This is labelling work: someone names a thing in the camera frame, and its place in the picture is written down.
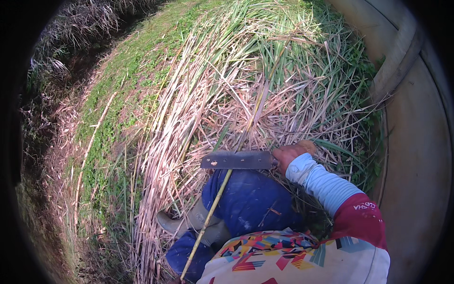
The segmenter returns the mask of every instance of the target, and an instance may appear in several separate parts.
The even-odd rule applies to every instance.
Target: long sleeve
[[[330,239],[355,237],[386,249],[385,223],[375,202],[349,181],[329,173],[309,153],[293,160],[286,177],[316,197],[334,219]]]

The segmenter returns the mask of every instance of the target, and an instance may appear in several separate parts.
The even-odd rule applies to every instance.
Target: green grass
[[[131,165],[135,162],[138,141],[133,139],[137,132],[134,126],[144,112],[156,108],[158,88],[168,73],[169,62],[195,19],[220,3],[177,0],[137,25],[113,50],[101,71],[103,74],[80,110],[82,123],[76,130],[75,143],[80,143],[85,150],[94,131],[90,126],[97,124],[111,94],[117,92],[87,157],[77,236],[88,240],[102,263],[101,273],[108,278],[124,282],[132,275],[127,264],[126,243],[131,242],[130,217],[137,213],[141,195],[133,192],[135,212],[131,214]],[[83,156],[77,158],[75,177],[79,175]],[[67,175],[71,167],[72,163],[68,164]],[[105,233],[99,241],[102,228]]]

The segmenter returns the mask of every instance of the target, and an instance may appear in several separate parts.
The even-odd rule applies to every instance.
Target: machete blade
[[[269,151],[215,151],[202,158],[202,169],[271,169],[277,160]]]

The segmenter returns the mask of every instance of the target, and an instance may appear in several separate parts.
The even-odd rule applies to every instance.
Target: person
[[[253,170],[234,170],[185,275],[197,284],[385,283],[390,266],[385,223],[375,202],[313,159],[300,141],[273,150],[279,171],[315,196],[334,220],[329,238],[302,233],[289,192]],[[177,235],[166,258],[180,274],[227,170],[216,170],[188,220],[158,221]],[[213,250],[213,245],[221,248]]]

